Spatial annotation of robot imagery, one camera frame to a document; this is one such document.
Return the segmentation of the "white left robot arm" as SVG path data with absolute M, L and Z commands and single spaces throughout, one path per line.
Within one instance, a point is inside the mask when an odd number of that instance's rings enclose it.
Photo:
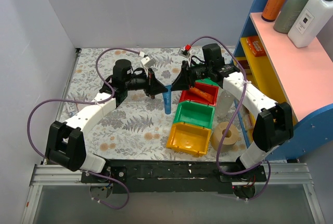
M 113 67 L 113 73 L 106 78 L 92 104 L 63 123 L 51 124 L 45 156 L 71 171 L 90 170 L 99 182 L 106 182 L 111 175 L 105 159 L 86 152 L 84 138 L 102 118 L 115 110 L 133 90 L 143 90 L 146 96 L 166 93 L 166 87 L 156 79 L 151 66 L 154 58 L 144 57 L 142 66 L 132 68 L 129 60 L 120 59 Z

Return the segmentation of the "clear glass tray brown handles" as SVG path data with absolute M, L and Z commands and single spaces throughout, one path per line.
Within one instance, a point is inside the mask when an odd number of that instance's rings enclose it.
M 147 96 L 143 90 L 129 91 L 127 99 L 130 102 L 145 102 L 147 100 L 154 100 L 155 96 Z

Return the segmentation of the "blue toothpaste tube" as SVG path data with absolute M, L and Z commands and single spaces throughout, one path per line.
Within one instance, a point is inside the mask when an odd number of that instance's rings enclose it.
M 167 115 L 171 114 L 171 100 L 172 100 L 171 87 L 172 85 L 167 85 L 166 86 L 167 92 L 162 93 L 164 101 L 164 112 Z

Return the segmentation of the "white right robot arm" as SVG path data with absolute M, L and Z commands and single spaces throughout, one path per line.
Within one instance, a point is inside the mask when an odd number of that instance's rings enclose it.
M 196 80 L 209 78 L 234 96 L 239 106 L 245 106 L 256 118 L 249 148 L 238 159 L 236 177 L 247 181 L 254 175 L 254 168 L 284 142 L 293 137 L 292 109 L 287 102 L 278 103 L 259 91 L 247 79 L 240 66 L 226 64 L 218 44 L 202 47 L 204 63 L 190 66 L 182 62 L 180 74 L 171 90 L 188 90 Z

